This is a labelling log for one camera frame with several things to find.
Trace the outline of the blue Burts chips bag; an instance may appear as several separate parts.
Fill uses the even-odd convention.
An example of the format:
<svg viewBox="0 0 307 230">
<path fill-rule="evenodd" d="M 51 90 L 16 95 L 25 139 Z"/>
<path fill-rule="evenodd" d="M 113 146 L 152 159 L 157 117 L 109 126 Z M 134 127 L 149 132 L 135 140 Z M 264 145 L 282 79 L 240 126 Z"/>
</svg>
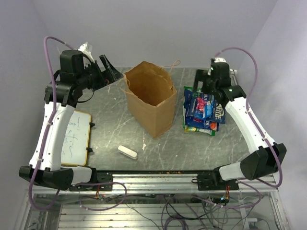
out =
<svg viewBox="0 0 307 230">
<path fill-rule="evenodd" d="M 193 89 L 192 87 L 184 86 L 183 106 L 184 106 L 185 109 L 188 109 L 189 102 L 190 102 L 192 96 L 195 96 L 195 97 L 196 96 L 203 96 L 205 100 L 208 100 L 208 101 L 211 101 L 211 102 L 214 101 L 213 95 L 205 94 L 203 92 L 193 92 L 192 89 Z"/>
</svg>

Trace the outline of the blue Kettle chips bag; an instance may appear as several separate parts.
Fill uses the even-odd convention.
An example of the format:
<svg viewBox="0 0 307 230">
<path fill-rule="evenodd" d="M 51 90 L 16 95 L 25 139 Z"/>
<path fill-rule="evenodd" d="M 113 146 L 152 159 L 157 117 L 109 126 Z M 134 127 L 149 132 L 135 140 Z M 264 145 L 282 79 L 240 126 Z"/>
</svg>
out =
<svg viewBox="0 0 307 230">
<path fill-rule="evenodd" d="M 203 119 L 202 113 L 197 113 L 196 111 L 196 104 L 197 104 L 196 98 L 197 97 L 192 96 L 192 99 L 189 102 L 187 117 L 194 117 L 194 118 L 198 118 L 201 120 L 208 120 L 208 121 L 213 121 L 213 122 L 217 122 L 221 124 L 225 123 L 226 115 L 225 115 L 224 108 L 220 103 L 217 102 L 216 99 L 215 99 L 215 106 L 213 109 L 213 114 L 210 117 Z"/>
</svg>

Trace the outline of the light blue snack packet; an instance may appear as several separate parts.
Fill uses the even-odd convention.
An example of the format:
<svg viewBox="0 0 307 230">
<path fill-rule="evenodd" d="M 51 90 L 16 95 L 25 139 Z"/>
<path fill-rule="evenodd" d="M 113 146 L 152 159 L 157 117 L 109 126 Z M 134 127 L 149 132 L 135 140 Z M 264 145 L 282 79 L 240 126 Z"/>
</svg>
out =
<svg viewBox="0 0 307 230">
<path fill-rule="evenodd" d="M 213 109 L 215 106 L 215 99 L 213 100 L 207 100 L 207 111 L 205 113 L 202 113 L 202 118 L 208 118 L 213 114 Z"/>
</svg>

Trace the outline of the blue Burts spicy bag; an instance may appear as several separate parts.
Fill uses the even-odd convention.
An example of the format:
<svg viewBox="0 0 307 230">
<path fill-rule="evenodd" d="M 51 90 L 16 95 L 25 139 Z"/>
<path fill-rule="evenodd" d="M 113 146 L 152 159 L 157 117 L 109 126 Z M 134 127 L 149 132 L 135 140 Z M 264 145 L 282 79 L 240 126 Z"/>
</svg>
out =
<svg viewBox="0 0 307 230">
<path fill-rule="evenodd" d="M 217 122 L 201 120 L 194 117 L 186 117 L 185 124 L 189 127 L 195 127 L 199 129 L 207 129 L 212 131 L 219 131 L 219 124 Z"/>
</svg>

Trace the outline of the brown paper bag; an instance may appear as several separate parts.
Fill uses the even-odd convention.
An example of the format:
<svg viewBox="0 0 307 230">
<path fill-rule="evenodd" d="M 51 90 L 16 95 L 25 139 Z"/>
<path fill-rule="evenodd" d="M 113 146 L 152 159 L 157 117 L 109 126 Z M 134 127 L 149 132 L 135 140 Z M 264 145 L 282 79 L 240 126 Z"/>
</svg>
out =
<svg viewBox="0 0 307 230">
<path fill-rule="evenodd" d="M 128 109 L 143 128 L 157 138 L 173 124 L 177 90 L 166 66 L 143 61 L 123 74 Z"/>
</svg>

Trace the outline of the green Cheetos chips bag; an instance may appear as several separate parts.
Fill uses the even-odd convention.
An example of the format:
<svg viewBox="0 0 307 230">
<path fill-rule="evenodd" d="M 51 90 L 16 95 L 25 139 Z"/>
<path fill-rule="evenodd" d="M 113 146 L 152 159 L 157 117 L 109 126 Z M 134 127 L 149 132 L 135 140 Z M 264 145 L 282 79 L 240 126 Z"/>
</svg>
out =
<svg viewBox="0 0 307 230">
<path fill-rule="evenodd" d="M 184 106 L 182 105 L 183 128 L 184 128 L 185 132 L 202 132 L 202 133 L 206 133 L 206 134 L 208 134 L 210 136 L 214 136 L 215 135 L 215 131 L 212 131 L 212 130 L 199 129 L 199 128 L 187 126 L 185 124 L 185 118 L 187 117 L 187 111 L 188 111 L 188 109 L 185 109 Z"/>
</svg>

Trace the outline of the red snack bag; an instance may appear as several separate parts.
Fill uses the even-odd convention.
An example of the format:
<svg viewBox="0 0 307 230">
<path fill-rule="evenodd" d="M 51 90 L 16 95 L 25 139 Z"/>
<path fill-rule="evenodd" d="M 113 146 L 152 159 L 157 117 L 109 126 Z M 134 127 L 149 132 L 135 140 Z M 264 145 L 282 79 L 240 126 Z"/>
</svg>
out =
<svg viewBox="0 0 307 230">
<path fill-rule="evenodd" d="M 196 98 L 196 111 L 197 113 L 205 113 L 207 111 L 207 100 L 197 97 Z"/>
</svg>

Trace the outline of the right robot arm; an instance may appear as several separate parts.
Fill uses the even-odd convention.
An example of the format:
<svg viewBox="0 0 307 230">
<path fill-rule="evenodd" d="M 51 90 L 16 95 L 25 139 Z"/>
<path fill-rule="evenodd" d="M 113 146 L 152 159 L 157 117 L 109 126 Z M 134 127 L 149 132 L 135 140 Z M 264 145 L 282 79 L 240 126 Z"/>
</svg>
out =
<svg viewBox="0 0 307 230">
<path fill-rule="evenodd" d="M 247 101 L 247 95 L 239 85 L 231 84 L 229 64 L 212 62 L 209 70 L 198 69 L 193 91 L 202 82 L 201 92 L 210 94 L 232 117 L 242 133 L 249 155 L 237 163 L 218 168 L 219 173 L 211 178 L 212 186 L 218 190 L 234 179 L 260 179 L 272 173 L 281 173 L 281 164 L 286 154 L 283 143 L 277 143 L 265 131 Z"/>
</svg>

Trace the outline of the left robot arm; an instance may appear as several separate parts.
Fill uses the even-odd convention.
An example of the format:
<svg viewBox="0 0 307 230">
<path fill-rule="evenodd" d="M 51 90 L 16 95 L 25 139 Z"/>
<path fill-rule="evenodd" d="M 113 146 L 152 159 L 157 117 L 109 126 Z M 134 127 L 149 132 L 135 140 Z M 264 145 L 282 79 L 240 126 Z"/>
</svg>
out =
<svg viewBox="0 0 307 230">
<path fill-rule="evenodd" d="M 83 51 L 61 53 L 60 69 L 52 73 L 45 88 L 44 121 L 35 152 L 29 164 L 19 169 L 19 176 L 29 183 L 57 190 L 68 190 L 75 184 L 86 190 L 97 187 L 96 168 L 62 167 L 61 152 L 66 128 L 83 91 L 95 92 L 123 77 L 105 55 L 99 58 L 104 70 Z"/>
</svg>

